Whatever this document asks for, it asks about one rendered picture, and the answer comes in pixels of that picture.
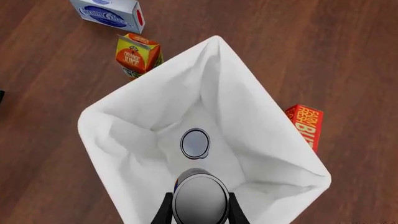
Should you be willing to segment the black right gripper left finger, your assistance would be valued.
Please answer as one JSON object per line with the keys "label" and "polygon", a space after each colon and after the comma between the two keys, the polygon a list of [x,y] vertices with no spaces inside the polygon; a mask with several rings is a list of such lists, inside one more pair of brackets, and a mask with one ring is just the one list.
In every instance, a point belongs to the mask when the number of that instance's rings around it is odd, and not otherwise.
{"label": "black right gripper left finger", "polygon": [[173,194],[167,192],[151,224],[171,224],[173,217],[172,200]]}

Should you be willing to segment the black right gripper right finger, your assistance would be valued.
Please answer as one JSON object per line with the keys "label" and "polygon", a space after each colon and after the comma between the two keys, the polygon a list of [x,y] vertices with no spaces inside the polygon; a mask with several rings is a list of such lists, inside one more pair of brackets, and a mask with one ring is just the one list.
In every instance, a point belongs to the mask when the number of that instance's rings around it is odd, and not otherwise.
{"label": "black right gripper right finger", "polygon": [[229,224],[250,224],[244,212],[239,206],[238,200],[234,193],[229,193]]}

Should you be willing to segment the tin with silver lid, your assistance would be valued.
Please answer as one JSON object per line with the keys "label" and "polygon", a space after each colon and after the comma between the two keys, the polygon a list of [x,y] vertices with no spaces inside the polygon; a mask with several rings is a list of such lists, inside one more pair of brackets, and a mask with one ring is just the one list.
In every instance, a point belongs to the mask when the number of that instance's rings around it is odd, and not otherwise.
{"label": "tin with silver lid", "polygon": [[191,128],[181,137],[180,150],[191,160],[204,159],[210,150],[210,136],[201,128]]}
{"label": "tin with silver lid", "polygon": [[176,180],[172,212],[178,224],[225,224],[229,192],[205,169],[187,169]]}

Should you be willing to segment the white basket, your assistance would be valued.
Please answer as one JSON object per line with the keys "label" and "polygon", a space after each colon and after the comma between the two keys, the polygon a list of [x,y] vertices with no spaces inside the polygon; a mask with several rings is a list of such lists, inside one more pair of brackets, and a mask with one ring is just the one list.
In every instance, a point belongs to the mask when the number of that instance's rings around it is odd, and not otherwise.
{"label": "white basket", "polygon": [[[210,136],[204,159],[180,150],[191,128]],[[89,106],[78,133],[124,224],[150,224],[194,167],[235,194],[250,224],[290,224],[331,184],[285,111],[218,36]]]}

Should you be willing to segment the red butter box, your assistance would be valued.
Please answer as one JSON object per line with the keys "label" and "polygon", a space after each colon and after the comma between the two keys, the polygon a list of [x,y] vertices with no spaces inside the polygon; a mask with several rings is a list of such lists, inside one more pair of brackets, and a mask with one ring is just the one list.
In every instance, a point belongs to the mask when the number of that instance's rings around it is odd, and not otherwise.
{"label": "red butter box", "polygon": [[285,110],[285,115],[287,115],[313,151],[317,153],[324,113],[315,108],[297,104]]}

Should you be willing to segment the orange juice carton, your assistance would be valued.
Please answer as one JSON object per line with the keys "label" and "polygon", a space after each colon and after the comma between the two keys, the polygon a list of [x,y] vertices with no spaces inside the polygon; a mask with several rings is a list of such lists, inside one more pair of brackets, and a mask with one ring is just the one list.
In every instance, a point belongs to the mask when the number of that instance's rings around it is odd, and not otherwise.
{"label": "orange juice carton", "polygon": [[118,35],[115,59],[130,80],[164,62],[160,44],[133,33]]}

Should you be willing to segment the white blue cream cheese box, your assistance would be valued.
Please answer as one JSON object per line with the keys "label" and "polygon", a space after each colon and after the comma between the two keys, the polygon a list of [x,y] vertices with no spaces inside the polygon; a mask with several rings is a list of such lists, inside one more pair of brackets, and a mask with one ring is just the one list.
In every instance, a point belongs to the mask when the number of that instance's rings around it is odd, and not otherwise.
{"label": "white blue cream cheese box", "polygon": [[69,0],[83,20],[141,34],[146,24],[137,0]]}

